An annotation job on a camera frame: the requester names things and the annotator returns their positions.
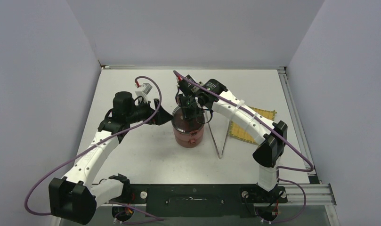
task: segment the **bolt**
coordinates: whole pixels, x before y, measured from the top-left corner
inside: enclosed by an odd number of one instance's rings
[[[147,197],[147,192],[141,192],[141,193],[140,193],[140,197],[141,197],[142,199],[145,199],[145,198]]]
[[[249,193],[247,191],[243,191],[242,192],[242,197],[243,198],[248,198],[249,197]]]

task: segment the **white wall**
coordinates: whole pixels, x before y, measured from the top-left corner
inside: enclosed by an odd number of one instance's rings
[[[48,223],[24,197],[76,153],[99,73],[66,1],[0,1],[0,226]],[[34,210],[50,210],[49,181]]]
[[[285,66],[324,0],[68,0],[105,65]]]
[[[381,225],[381,1],[326,0],[287,68],[343,226]]]

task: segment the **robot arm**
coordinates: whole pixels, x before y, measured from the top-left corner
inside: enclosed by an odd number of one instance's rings
[[[186,76],[186,78],[194,82],[194,79],[190,75]],[[278,169],[276,167],[279,164],[280,156],[283,154],[284,143],[265,126],[260,124],[255,117],[258,117],[284,138],[287,136],[287,125],[283,121],[275,123],[256,113],[245,105],[244,101],[235,97],[226,86],[215,79],[210,79],[205,84],[199,82],[199,85],[229,100],[234,103],[236,107],[216,98],[185,80],[178,79],[178,87],[182,91],[182,94],[178,95],[177,102],[182,108],[185,120],[190,120],[203,114],[203,107],[206,107],[208,110],[224,115],[242,127],[260,144],[253,153],[254,160],[259,164],[258,185],[268,192],[272,191],[278,183]],[[245,112],[240,107],[248,110],[253,115]]]
[[[152,116],[155,110],[147,100],[150,89],[149,83],[138,87],[136,94],[142,98],[138,105],[135,105],[135,100],[129,92],[115,94],[113,108],[100,123],[89,146],[96,147],[83,155],[61,179],[54,178],[50,182],[49,200],[52,215],[84,225],[92,219],[97,207],[126,193],[129,180],[122,175],[111,176],[107,181],[91,187],[108,155],[121,143],[126,133],[102,144],[98,143],[112,134],[128,129],[131,124]],[[154,99],[156,107],[158,102],[158,99]],[[162,125],[171,119],[172,115],[160,106],[147,124]]]

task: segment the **yellow mesh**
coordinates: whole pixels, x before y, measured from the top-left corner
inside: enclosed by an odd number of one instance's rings
[[[257,112],[258,114],[260,114],[263,117],[265,117],[267,119],[270,119],[270,120],[274,120],[275,119],[275,114],[277,113],[275,110],[273,110],[273,111],[267,111],[267,110],[262,110],[262,109],[258,109],[258,108],[255,108],[255,107],[250,107],[250,108],[252,110],[254,110],[255,112]],[[257,144],[255,142],[253,137],[250,136],[250,134],[248,134],[246,131],[244,131],[243,128],[241,128],[239,125],[237,125],[236,123],[234,123],[232,121],[230,122],[229,133],[228,134],[231,137],[234,137],[234,138],[236,138],[238,140],[242,140],[242,141],[247,142],[247,143],[259,145],[259,144]]]

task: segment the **white tabletop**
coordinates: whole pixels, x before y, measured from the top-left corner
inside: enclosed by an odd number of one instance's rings
[[[299,149],[294,126],[276,70],[177,70],[190,74],[196,81],[206,82],[215,78],[249,106],[276,110],[275,121],[288,125],[287,138]],[[176,78],[172,70],[132,69],[103,70],[99,81],[78,153],[92,141],[105,113],[113,106],[116,92],[135,91],[134,78],[140,75],[155,80],[162,90],[162,106],[168,112],[176,107]],[[153,88],[149,99],[158,98]],[[214,115],[211,122],[214,137],[221,146],[228,120]],[[95,183],[117,173],[127,176],[133,184],[254,184],[258,181],[258,164],[252,157],[257,146],[228,137],[222,159],[218,159],[208,127],[203,141],[187,149],[176,143],[172,124],[143,125],[130,131],[122,143],[110,154]],[[284,166],[305,168],[300,157],[286,147],[281,158]],[[309,183],[307,173],[280,170],[280,178],[297,183]]]

